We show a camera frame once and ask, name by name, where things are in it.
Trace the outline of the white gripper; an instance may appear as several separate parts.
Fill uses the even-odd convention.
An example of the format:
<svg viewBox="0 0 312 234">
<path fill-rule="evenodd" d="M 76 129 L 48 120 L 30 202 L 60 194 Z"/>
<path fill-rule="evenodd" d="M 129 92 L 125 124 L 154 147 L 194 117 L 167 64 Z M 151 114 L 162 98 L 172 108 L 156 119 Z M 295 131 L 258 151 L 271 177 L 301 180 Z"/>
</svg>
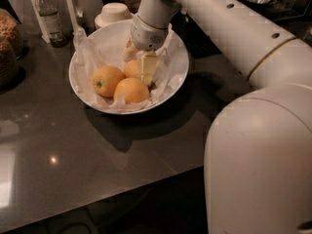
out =
<svg viewBox="0 0 312 234">
<path fill-rule="evenodd" d="M 160 49 L 169 34 L 169 29 L 159 29 L 148 25 L 138 15 L 134 15 L 131 25 L 131 37 L 128 38 L 123 52 L 123 60 L 128 62 L 137 55 L 140 80 L 150 87 L 153 82 L 158 57 L 154 52 Z"/>
</svg>

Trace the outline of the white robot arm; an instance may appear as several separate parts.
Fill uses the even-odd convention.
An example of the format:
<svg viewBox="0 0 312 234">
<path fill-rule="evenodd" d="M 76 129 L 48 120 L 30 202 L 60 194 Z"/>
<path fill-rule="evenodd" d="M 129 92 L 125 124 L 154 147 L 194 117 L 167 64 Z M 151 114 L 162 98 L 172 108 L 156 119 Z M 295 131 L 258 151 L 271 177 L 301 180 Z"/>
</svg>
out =
<svg viewBox="0 0 312 234">
<path fill-rule="evenodd" d="M 160 48 L 179 9 L 252 86 L 207 136 L 209 234 L 312 234 L 312 48 L 237 0 L 141 0 L 135 46 Z"/>
</svg>

